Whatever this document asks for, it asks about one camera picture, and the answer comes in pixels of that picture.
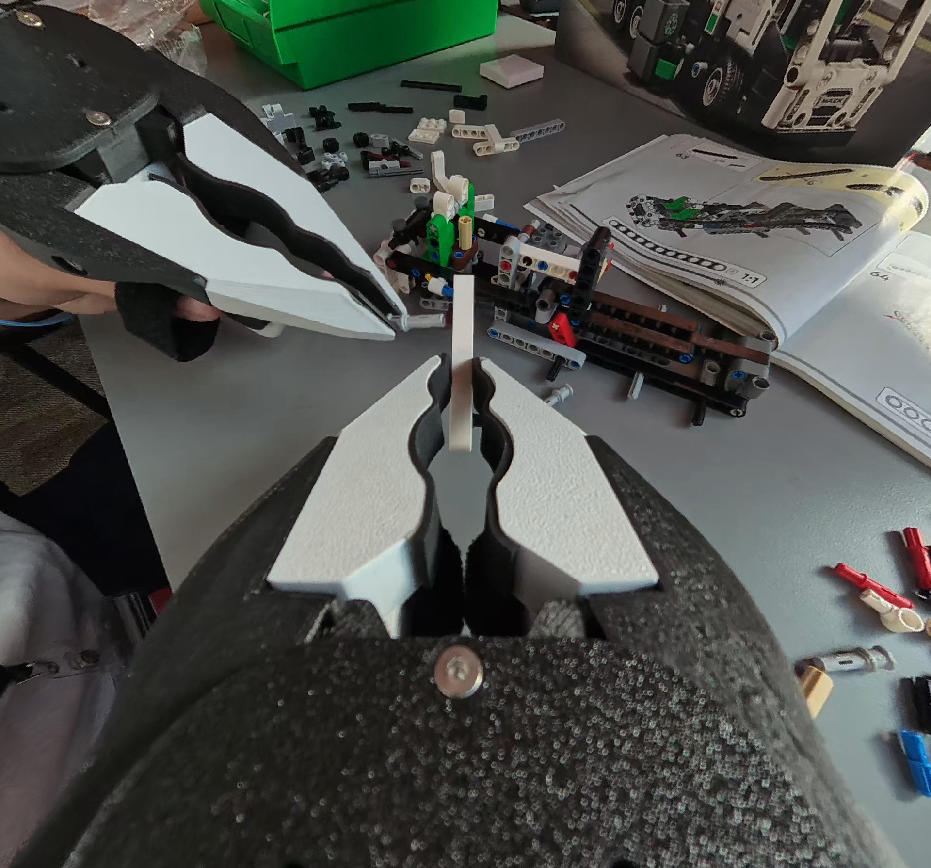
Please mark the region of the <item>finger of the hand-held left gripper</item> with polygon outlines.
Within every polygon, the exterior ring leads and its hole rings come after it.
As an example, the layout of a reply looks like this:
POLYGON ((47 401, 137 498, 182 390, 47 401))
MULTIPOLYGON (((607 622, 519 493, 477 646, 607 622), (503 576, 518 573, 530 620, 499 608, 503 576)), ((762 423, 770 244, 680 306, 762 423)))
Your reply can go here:
POLYGON ((285 168, 154 171, 100 187, 76 215, 193 274, 222 312, 392 341, 399 300, 315 187, 285 168))
POLYGON ((389 317, 403 301, 300 171, 210 113, 183 127, 185 186, 215 220, 257 225, 272 247, 223 235, 203 274, 221 311, 246 317, 389 317))

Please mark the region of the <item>clear plastic bag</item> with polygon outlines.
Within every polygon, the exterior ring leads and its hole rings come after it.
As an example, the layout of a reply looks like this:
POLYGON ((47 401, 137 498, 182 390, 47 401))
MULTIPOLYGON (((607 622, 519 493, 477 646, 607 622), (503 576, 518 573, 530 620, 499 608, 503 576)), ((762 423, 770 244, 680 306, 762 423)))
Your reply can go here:
POLYGON ((207 57, 193 22, 197 0, 89 0, 87 16, 154 50, 188 71, 204 76, 207 57))

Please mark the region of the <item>open lego instruction booklet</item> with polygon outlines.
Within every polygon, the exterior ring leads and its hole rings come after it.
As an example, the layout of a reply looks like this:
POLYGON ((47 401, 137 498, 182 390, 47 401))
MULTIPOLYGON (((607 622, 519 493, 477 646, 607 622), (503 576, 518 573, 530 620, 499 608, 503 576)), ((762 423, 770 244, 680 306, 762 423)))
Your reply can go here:
POLYGON ((663 135, 526 202, 930 464, 929 175, 663 135))

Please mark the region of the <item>scattered lego pieces group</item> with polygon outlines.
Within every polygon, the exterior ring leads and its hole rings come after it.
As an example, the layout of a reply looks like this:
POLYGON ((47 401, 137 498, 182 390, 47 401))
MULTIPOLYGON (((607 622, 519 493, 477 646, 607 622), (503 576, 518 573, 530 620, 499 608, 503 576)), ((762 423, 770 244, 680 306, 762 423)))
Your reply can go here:
MULTIPOLYGON (((383 133, 358 130, 353 133, 352 145, 358 162, 369 178, 401 176, 409 180, 410 192, 427 195, 436 187, 434 176, 424 176, 424 152, 418 145, 435 146, 445 134, 456 140, 472 141, 478 157, 497 156, 519 150, 521 144, 508 134, 501 134, 492 122, 470 124, 469 112, 482 112, 487 108, 486 95, 468 96, 458 84, 423 80, 402 80, 405 91, 449 94, 452 108, 448 117, 420 117, 415 128, 404 140, 383 133)), ((327 137, 314 149, 306 141, 306 130, 291 112, 279 103, 261 106, 262 123, 280 141, 290 145, 299 163, 308 167, 307 175, 319 191, 327 191, 347 180, 351 174, 350 160, 339 138, 327 137)))

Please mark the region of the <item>person's left hand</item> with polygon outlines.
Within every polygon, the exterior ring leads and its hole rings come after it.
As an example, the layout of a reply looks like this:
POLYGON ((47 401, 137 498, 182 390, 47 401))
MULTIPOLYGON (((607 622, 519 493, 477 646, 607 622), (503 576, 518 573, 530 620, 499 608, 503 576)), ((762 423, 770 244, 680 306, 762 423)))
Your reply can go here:
POLYGON ((56 309, 76 315, 115 313, 115 283, 52 269, 1 234, 1 318, 21 321, 56 309))

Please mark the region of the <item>person's grey clothing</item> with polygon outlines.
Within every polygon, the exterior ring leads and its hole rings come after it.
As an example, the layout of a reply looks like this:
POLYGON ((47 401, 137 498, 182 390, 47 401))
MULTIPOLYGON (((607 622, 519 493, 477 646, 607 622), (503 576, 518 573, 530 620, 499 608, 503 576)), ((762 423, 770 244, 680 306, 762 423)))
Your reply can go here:
POLYGON ((119 657, 106 604, 51 539, 1 518, 1 864, 84 769, 119 657))

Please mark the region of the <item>pile of small lego pins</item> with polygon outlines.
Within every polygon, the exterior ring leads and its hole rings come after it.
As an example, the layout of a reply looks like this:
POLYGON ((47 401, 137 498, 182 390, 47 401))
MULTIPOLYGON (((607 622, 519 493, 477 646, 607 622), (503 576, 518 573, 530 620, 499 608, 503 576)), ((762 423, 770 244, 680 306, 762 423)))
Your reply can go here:
MULTIPOLYGON (((930 598, 930 549, 922 532, 914 526, 901 532, 904 550, 914 572, 914 595, 926 605, 930 598)), ((882 627, 897 634, 929 634, 929 618, 916 608, 914 601, 848 563, 837 563, 832 573, 856 587, 859 601, 869 608, 882 627)), ((832 675, 892 671, 895 661, 891 652, 880 646, 857 647, 826 655, 812 656, 797 667, 799 686, 807 709, 818 717, 833 688, 832 675)), ((930 677, 916 675, 906 678, 904 688, 914 710, 914 729, 898 731, 898 742, 909 770, 914 791, 930 797, 930 677)))

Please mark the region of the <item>white square tile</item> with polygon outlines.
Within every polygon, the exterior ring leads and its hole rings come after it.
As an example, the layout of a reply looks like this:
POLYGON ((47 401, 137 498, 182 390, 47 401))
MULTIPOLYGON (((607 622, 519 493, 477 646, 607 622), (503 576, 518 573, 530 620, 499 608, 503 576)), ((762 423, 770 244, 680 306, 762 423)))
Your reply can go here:
POLYGON ((479 75, 506 90, 513 90, 541 80, 545 67, 517 54, 482 62, 479 75))

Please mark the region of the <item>black lego set box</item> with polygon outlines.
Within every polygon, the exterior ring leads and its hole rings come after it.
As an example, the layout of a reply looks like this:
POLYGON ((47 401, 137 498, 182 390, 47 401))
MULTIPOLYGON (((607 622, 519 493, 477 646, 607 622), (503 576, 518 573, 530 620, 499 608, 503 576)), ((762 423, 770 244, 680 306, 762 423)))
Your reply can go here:
POLYGON ((930 0, 562 0, 555 53, 735 140, 891 164, 929 130, 930 0))

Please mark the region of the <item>partly built lego truck chassis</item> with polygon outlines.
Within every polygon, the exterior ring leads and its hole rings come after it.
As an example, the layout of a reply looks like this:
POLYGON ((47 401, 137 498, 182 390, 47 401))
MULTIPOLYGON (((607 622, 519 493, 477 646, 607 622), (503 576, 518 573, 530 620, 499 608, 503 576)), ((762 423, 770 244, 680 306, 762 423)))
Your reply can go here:
POLYGON ((693 404, 692 423, 706 410, 743 417, 749 401, 770 387, 775 339, 704 331, 689 318, 613 296, 599 288, 613 242, 599 228, 584 246, 547 221, 519 228, 488 213, 461 175, 448 176, 442 151, 430 176, 414 176, 414 210, 392 224, 374 259, 402 296, 416 293, 427 326, 452 324, 454 276, 475 280, 476 305, 489 308, 488 336, 549 363, 547 379, 592 363, 693 404))

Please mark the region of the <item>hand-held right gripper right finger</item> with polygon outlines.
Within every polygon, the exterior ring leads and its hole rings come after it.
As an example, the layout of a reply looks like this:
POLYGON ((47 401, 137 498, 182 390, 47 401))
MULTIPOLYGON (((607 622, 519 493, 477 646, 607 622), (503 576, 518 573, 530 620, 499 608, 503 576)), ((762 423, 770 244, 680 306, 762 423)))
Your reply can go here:
POLYGON ((599 438, 489 359, 472 363, 492 479, 470 546, 465 622, 520 636, 547 603, 655 587, 659 573, 597 456, 599 438))

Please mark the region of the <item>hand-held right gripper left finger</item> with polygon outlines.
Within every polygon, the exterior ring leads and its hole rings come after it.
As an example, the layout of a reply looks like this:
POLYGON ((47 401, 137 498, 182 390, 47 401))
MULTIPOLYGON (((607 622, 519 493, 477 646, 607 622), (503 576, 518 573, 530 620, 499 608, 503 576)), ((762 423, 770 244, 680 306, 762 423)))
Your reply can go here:
POLYGON ((389 635, 402 633, 403 606, 436 577, 428 468, 444 443, 449 391, 449 358, 435 355, 343 428, 271 566, 271 587, 367 601, 389 635))

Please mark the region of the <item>white long lego beam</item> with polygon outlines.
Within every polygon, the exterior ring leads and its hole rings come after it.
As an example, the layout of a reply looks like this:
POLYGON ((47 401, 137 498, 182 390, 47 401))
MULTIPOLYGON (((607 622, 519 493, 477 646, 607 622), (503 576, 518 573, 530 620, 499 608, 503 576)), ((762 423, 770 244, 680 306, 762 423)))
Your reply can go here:
POLYGON ((455 454, 469 454, 473 430, 474 277, 455 275, 452 291, 449 450, 455 454))

